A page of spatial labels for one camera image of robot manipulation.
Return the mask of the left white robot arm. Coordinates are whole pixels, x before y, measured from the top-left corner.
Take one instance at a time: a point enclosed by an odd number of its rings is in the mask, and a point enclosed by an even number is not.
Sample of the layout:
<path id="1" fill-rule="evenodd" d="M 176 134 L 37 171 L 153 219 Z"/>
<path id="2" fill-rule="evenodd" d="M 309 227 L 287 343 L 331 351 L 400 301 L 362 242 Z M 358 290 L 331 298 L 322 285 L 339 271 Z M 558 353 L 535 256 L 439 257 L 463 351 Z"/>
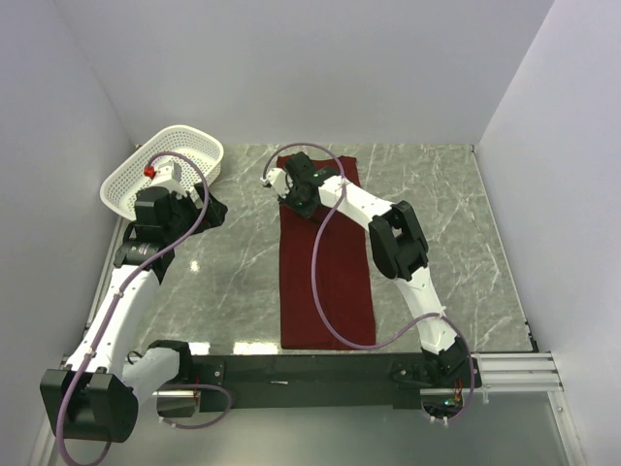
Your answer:
<path id="1" fill-rule="evenodd" d="M 187 342 L 157 340 L 135 364 L 127 356 L 176 247 L 220 226 L 227 208 L 201 183 L 184 194 L 147 187 L 138 192 L 135 207 L 95 319 L 65 366 L 46 370 L 40 382 L 50 426 L 60 439 L 123 443 L 154 391 L 163 385 L 181 390 L 195 380 Z"/>

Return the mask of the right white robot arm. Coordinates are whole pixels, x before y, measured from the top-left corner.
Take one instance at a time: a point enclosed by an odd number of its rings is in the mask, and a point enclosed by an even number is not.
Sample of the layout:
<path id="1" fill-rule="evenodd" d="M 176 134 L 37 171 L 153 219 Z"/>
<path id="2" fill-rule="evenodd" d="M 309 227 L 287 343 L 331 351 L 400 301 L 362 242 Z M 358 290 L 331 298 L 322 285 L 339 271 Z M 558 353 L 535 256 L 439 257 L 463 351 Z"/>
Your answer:
<path id="1" fill-rule="evenodd" d="M 351 350 L 379 350 L 395 343 L 412 327 L 418 328 L 419 342 L 430 383 L 447 387 L 466 368 L 470 388 L 475 388 L 474 358 L 463 333 L 448 318 L 436 292 L 429 266 L 429 245 L 413 206 L 391 203 L 356 185 L 335 156 L 334 167 L 317 167 L 303 152 L 292 154 L 283 167 L 263 171 L 263 184 L 278 194 L 281 205 L 296 215 L 309 218 L 324 207 L 310 256 L 310 290 L 313 304 L 329 334 Z M 385 343 L 362 345 L 347 339 L 332 325 L 321 303 L 317 282 L 320 243 L 330 220 L 341 215 L 369 234 L 376 268 L 393 282 L 403 296 L 413 320 Z"/>

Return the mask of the dark red t shirt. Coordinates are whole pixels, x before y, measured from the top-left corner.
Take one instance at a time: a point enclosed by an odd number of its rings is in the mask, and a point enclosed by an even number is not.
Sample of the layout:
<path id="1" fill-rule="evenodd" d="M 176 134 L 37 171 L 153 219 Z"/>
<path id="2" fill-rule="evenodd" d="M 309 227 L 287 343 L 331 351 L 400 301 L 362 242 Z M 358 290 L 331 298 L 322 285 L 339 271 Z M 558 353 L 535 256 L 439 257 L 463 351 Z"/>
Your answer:
<path id="1" fill-rule="evenodd" d="M 346 350 L 328 330 L 315 307 L 311 289 L 311 254 L 321 222 L 318 207 L 309 219 L 279 208 L 278 281 L 280 345 L 285 350 Z M 362 346 L 376 342 L 376 321 L 363 227 L 336 213 L 319 244 L 316 283 L 320 304 L 332 327 Z"/>

